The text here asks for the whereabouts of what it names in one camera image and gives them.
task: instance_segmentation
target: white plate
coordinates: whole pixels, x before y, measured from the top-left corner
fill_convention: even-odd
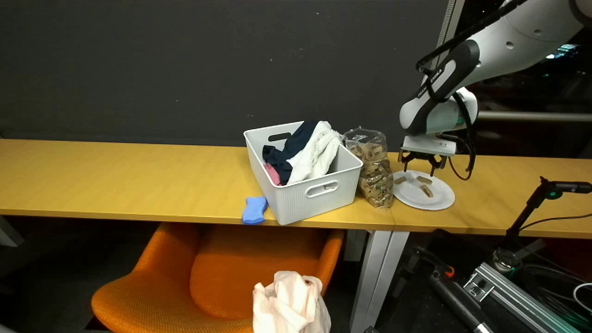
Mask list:
[[[449,208],[456,201],[456,192],[449,186],[449,182],[426,171],[400,169],[393,173],[393,179],[395,179],[393,193],[406,205],[426,208],[426,210],[441,210],[441,208]]]

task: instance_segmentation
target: clear glass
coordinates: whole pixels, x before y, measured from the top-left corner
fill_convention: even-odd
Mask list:
[[[345,132],[345,143],[365,162],[360,173],[360,188],[365,197],[376,206],[391,206],[395,201],[393,169],[386,132],[356,127]]]

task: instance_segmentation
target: orange plastic chair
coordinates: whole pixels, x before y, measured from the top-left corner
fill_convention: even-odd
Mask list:
[[[132,273],[93,295],[112,330],[252,330],[252,290],[275,271],[334,275],[345,230],[162,223]]]

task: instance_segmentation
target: blue sponge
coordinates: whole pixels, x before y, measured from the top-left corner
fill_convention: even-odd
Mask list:
[[[249,223],[249,225],[262,223],[265,208],[267,208],[267,197],[265,195],[247,197],[247,206],[243,210],[243,223]]]

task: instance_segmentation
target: white storage bin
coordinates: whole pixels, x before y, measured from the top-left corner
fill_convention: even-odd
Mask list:
[[[325,177],[306,179],[295,184],[275,184],[264,166],[264,145],[269,143],[284,149],[286,138],[295,132],[301,123],[302,121],[291,121],[245,131],[252,169],[282,225],[352,203],[363,166],[363,160],[341,143]]]

